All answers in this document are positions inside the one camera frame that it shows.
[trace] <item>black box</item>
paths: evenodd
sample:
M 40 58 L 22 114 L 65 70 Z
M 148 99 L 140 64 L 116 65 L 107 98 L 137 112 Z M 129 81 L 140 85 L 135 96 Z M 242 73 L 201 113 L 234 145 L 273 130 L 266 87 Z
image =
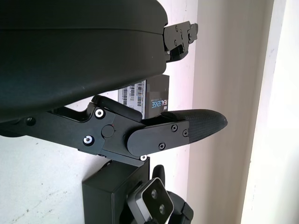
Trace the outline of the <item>black box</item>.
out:
M 127 195 L 150 179 L 150 159 L 141 167 L 113 161 L 82 183 L 85 224 L 130 224 Z
M 168 111 L 169 76 L 159 75 L 118 90 L 118 102 L 142 113 L 143 119 Z

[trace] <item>white painted wall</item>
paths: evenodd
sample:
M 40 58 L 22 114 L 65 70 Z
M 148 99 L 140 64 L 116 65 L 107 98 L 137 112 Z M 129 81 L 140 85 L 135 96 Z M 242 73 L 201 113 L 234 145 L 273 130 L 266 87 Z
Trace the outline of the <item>white painted wall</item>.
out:
M 194 223 L 241 221 L 273 1 L 199 0 L 193 108 L 223 113 L 228 126 L 190 147 Z
M 242 224 L 299 223 L 298 12 L 286 0 L 275 71 L 265 67 Z

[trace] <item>barcode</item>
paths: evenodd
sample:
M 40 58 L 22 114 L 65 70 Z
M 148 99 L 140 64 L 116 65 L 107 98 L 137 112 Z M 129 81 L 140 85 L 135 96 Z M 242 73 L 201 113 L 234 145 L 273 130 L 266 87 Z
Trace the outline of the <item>barcode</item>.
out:
M 141 106 L 142 102 L 142 82 L 137 84 L 137 106 Z
M 130 97 L 130 100 L 131 100 L 131 101 L 134 101 L 134 98 L 135 98 L 135 85 L 130 86 L 130 89 L 131 89 L 131 97 Z
M 127 100 L 128 100 L 128 89 L 124 88 L 123 89 L 123 104 L 125 106 L 127 105 Z

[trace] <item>camera lens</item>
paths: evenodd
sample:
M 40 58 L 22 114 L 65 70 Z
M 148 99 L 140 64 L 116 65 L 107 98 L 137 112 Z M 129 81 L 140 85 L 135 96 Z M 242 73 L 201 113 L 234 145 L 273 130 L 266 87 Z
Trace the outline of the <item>camera lens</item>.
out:
M 151 192 L 151 196 L 154 198 L 154 199 L 157 199 L 157 191 L 155 189 L 153 189 L 153 191 Z
M 160 205 L 159 210 L 160 210 L 160 213 L 161 213 L 162 215 L 165 214 L 165 206 L 164 206 L 163 204 Z

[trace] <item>barcode label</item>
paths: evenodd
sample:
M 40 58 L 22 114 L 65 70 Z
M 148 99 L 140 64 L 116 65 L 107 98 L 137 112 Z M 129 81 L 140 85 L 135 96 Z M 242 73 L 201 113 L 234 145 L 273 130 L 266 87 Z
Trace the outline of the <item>barcode label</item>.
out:
M 130 100 L 134 101 L 135 99 L 135 85 L 130 86 L 131 93 L 130 93 Z
M 146 81 L 118 90 L 118 102 L 131 107 L 145 116 Z
M 142 82 L 137 84 L 137 106 L 142 103 Z
M 124 88 L 123 89 L 123 104 L 126 106 L 128 103 L 128 89 Z

